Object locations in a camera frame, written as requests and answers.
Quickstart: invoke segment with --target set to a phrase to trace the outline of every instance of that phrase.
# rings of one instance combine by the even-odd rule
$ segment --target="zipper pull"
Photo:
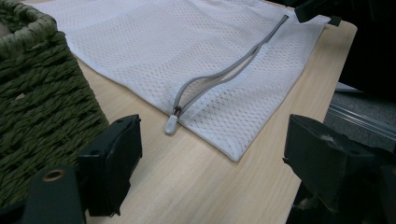
[[[178,115],[180,114],[181,107],[178,105],[174,108],[173,114],[169,117],[169,120],[165,125],[165,133],[168,135],[172,135],[175,133],[176,125],[178,121]]]

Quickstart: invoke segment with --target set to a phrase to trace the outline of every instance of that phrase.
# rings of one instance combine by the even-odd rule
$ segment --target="zipper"
[[[186,82],[178,91],[177,96],[175,98],[174,104],[173,104],[173,112],[169,117],[169,120],[166,122],[165,125],[165,133],[168,135],[172,135],[176,131],[176,126],[178,119],[183,115],[183,113],[190,108],[190,106],[195,103],[202,95],[204,95],[207,91],[210,89],[218,86],[219,84],[228,82],[235,77],[237,77],[256,57],[256,55],[259,53],[262,45],[268,43],[270,39],[274,36],[276,31],[279,29],[279,27],[289,18],[289,16],[284,15],[282,19],[279,21],[279,23],[274,27],[274,29],[271,31],[268,36],[266,36],[259,44],[255,45],[247,54],[245,54],[242,58],[240,58],[237,62],[233,63],[231,66],[227,67],[226,69],[211,75],[211,76],[204,76],[204,77],[195,77]],[[233,71],[235,68],[238,66],[241,66],[233,75],[226,77],[226,75],[230,74],[231,71]],[[190,86],[191,83],[203,79],[215,79],[215,82],[208,85],[205,87],[202,91],[200,91],[198,94],[196,94],[191,100],[189,100],[186,104],[180,105],[180,99],[184,93],[184,91]]]

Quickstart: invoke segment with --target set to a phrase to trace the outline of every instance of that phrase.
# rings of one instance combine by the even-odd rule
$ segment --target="green woven basket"
[[[22,202],[42,168],[76,165],[108,121],[56,21],[0,0],[0,208]]]

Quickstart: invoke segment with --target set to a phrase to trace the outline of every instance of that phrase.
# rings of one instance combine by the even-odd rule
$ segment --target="light wood surface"
[[[282,161],[289,115],[323,121],[356,32],[345,21],[326,25],[302,75],[240,162],[184,127],[166,135],[167,115],[78,60],[109,122],[140,116],[143,144],[120,216],[87,213],[87,222],[286,223],[300,185]]]

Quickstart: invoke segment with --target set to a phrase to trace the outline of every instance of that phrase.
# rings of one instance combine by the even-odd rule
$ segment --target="white mesh bag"
[[[179,98],[187,106],[178,122],[232,161],[241,159],[285,99],[329,21],[299,23],[293,11],[258,0],[31,5],[54,17],[71,51],[102,76],[168,115]],[[192,82],[180,95],[197,77],[212,78]]]

